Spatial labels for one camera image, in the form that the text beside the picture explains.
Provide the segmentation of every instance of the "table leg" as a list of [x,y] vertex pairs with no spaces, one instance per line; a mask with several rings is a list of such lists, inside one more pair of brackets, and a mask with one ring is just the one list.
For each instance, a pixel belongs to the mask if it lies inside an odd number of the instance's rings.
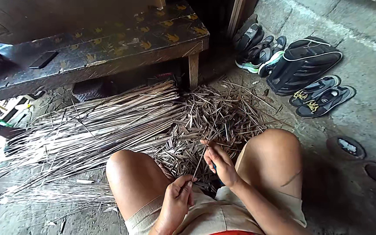
[[188,56],[189,60],[189,85],[194,89],[198,86],[198,55],[193,54]]

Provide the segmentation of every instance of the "yellow design on sandal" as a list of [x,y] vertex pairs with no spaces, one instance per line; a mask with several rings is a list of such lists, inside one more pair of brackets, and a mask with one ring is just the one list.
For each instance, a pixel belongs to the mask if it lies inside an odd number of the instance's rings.
[[305,104],[311,110],[311,113],[315,113],[317,109],[319,108],[319,105],[316,104],[316,101],[314,99],[305,102]]
[[297,98],[306,99],[308,97],[308,94],[305,94],[303,90],[299,90],[296,93],[294,93],[293,97],[294,97],[293,101],[296,100]]

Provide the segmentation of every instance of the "leg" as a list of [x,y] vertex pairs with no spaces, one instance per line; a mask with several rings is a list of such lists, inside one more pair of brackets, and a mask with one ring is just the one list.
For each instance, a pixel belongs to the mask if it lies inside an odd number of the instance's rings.
[[196,88],[198,86],[198,55],[197,53],[188,56],[190,88]]
[[107,162],[106,172],[124,220],[128,220],[151,200],[164,195],[170,184],[149,155],[129,150],[114,153]]
[[261,190],[301,198],[300,142],[289,131],[269,129],[247,142],[236,162],[240,177]]

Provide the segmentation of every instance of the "knee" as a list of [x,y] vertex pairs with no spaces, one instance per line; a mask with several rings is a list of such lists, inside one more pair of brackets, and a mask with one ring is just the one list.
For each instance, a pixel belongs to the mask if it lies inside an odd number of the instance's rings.
[[297,137],[283,129],[268,129],[264,133],[254,136],[250,141],[265,147],[280,147],[283,145],[299,145]]
[[120,150],[113,153],[113,155],[111,155],[111,157],[107,161],[105,169],[106,173],[110,174],[113,171],[120,170],[120,168],[122,167],[127,167],[129,164],[132,163],[132,155],[134,154],[135,153],[130,150]]

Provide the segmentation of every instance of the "mobile phone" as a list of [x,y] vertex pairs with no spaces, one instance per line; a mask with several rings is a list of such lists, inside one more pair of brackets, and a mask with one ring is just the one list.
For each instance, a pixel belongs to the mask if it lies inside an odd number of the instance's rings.
[[30,69],[42,69],[44,68],[55,56],[59,54],[57,51],[48,51],[44,53],[40,58],[34,61],[29,68]]

